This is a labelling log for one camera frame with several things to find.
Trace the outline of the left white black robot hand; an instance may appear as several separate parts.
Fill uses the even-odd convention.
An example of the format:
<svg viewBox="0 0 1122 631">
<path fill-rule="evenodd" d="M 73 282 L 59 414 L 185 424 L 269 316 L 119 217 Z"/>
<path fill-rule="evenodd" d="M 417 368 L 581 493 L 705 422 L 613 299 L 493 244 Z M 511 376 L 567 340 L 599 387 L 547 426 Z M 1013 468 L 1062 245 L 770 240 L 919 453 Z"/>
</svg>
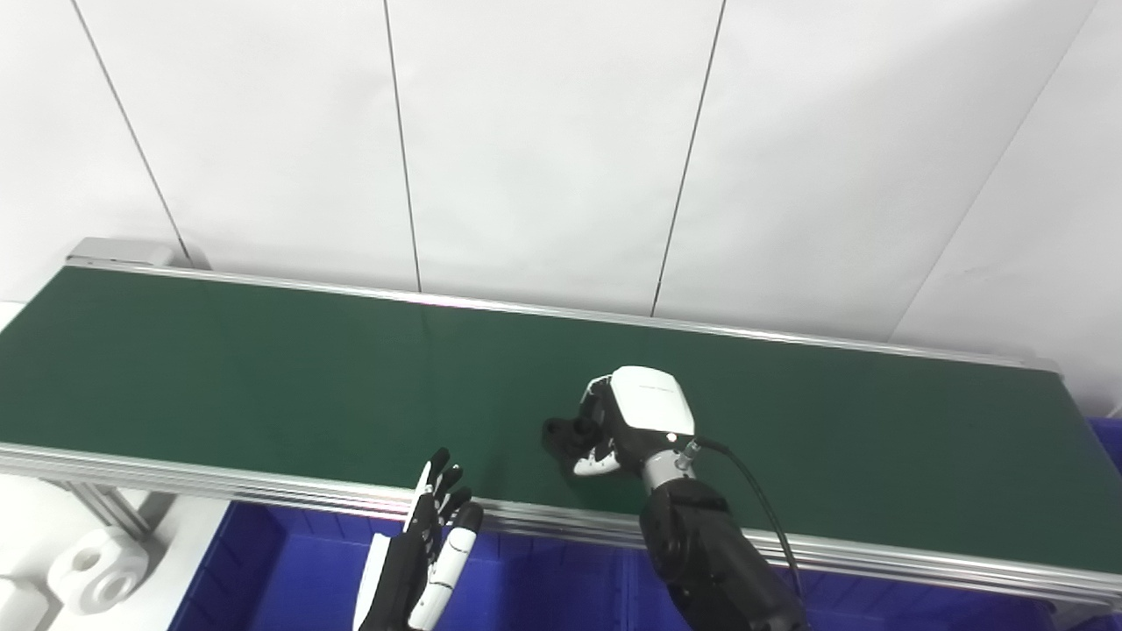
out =
<svg viewBox="0 0 1122 631">
<path fill-rule="evenodd" d="M 373 534 L 355 630 L 433 630 L 444 615 L 485 515 L 465 470 L 441 447 L 421 470 L 398 534 Z"/>
</svg>

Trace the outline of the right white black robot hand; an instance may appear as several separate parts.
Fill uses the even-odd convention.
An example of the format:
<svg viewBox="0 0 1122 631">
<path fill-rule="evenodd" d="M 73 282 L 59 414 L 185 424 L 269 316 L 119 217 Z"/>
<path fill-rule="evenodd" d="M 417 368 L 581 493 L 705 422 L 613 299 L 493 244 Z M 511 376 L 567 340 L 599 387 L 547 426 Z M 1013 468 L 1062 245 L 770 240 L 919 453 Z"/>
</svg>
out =
<svg viewBox="0 0 1122 631">
<path fill-rule="evenodd" d="M 684 391 L 668 372 L 623 366 L 586 385 L 574 430 L 572 474 L 594 477 L 629 472 L 649 491 L 673 479 L 695 479 L 696 421 Z"/>
</svg>

